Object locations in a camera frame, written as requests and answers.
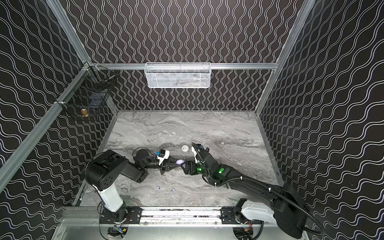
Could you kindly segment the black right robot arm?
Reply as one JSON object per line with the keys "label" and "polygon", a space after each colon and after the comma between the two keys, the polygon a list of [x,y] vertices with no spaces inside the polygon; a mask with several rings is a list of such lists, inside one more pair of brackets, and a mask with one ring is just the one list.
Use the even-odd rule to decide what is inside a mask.
{"label": "black right robot arm", "polygon": [[219,164],[209,153],[209,148],[192,143],[194,161],[186,162],[186,175],[201,175],[209,185],[219,188],[229,186],[246,194],[273,211],[277,226],[293,238],[301,238],[303,232],[324,237],[326,230],[311,213],[302,197],[291,185],[280,187],[248,177],[235,168]]}

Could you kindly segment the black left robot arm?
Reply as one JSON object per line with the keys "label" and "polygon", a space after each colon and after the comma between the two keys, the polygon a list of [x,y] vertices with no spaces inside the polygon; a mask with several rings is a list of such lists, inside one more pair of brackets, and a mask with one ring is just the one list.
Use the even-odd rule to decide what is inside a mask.
{"label": "black left robot arm", "polygon": [[96,156],[85,169],[85,180],[97,191],[105,208],[111,213],[118,213],[124,205],[115,185],[120,175],[142,183],[148,176],[149,169],[159,170],[164,174],[185,163],[184,160],[171,157],[167,150],[153,153],[145,147],[134,150],[133,160],[130,162],[128,158],[107,150]]}

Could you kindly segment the white earbud charging case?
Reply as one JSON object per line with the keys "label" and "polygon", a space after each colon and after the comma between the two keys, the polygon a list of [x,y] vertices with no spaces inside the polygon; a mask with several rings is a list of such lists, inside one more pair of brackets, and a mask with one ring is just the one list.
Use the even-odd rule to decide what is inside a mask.
{"label": "white earbud charging case", "polygon": [[188,145],[183,145],[182,146],[182,151],[185,152],[185,153],[188,152],[189,151],[189,146]]}

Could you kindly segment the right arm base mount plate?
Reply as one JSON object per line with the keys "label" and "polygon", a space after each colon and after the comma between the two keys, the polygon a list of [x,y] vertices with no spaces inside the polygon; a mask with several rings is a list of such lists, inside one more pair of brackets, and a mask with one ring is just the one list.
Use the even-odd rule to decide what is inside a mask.
{"label": "right arm base mount plate", "polygon": [[252,225],[239,209],[235,207],[222,207],[220,209],[220,220],[224,225]]}

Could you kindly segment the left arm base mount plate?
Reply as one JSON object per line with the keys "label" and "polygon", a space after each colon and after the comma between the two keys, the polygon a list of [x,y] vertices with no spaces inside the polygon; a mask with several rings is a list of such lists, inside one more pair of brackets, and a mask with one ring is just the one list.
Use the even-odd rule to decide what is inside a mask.
{"label": "left arm base mount plate", "polygon": [[143,209],[140,207],[126,207],[125,210],[120,208],[113,213],[106,208],[100,216],[100,224],[139,224]]}

